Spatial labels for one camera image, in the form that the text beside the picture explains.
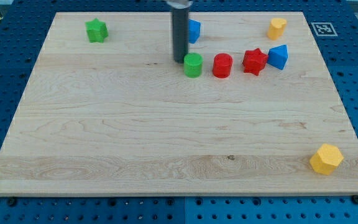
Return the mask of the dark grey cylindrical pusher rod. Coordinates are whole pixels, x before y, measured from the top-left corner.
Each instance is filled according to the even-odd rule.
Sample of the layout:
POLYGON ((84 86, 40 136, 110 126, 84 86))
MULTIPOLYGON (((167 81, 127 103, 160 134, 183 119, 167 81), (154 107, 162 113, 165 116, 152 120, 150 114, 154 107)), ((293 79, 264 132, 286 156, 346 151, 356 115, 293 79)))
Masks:
POLYGON ((171 7, 173 59, 184 63, 189 43, 189 8, 171 7))

